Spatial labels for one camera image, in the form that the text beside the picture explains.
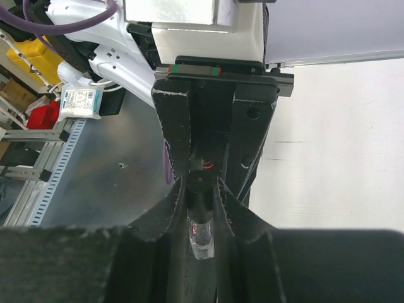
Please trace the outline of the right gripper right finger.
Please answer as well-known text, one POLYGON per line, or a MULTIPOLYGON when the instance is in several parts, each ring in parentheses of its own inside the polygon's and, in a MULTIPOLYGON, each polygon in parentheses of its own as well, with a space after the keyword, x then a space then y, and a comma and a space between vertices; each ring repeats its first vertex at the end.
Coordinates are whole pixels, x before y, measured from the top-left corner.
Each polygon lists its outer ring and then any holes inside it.
POLYGON ((220 302, 402 302, 403 234, 277 229, 213 187, 220 302))

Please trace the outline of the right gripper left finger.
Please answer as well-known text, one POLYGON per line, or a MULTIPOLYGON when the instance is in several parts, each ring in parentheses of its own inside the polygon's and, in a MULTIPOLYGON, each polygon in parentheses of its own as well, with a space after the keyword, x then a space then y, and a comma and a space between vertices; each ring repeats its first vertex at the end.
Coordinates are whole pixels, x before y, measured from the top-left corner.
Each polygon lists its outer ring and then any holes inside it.
POLYGON ((118 227, 3 227, 2 302, 182 302, 185 181, 118 227))

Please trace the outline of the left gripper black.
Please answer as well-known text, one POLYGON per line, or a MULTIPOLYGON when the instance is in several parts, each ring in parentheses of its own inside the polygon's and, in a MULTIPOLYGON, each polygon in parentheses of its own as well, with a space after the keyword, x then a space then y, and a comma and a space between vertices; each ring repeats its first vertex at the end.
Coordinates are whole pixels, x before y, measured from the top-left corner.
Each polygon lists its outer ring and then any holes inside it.
POLYGON ((189 172, 191 145, 226 137, 224 182, 243 201, 258 166, 279 97, 294 75, 254 61, 179 56, 156 70, 151 96, 175 178, 189 172))

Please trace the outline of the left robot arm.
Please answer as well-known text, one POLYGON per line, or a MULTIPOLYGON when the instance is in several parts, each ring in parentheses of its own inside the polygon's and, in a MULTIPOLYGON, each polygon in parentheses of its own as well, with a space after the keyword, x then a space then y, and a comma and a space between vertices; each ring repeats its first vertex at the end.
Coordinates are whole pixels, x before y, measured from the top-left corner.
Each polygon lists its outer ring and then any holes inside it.
POLYGON ((158 115, 175 178, 220 178, 239 200, 254 180, 278 97, 294 77, 266 70, 267 1, 232 1, 224 24, 130 17, 127 1, 50 1, 48 24, 7 9, 1 20, 36 35, 95 46, 88 65, 158 115))

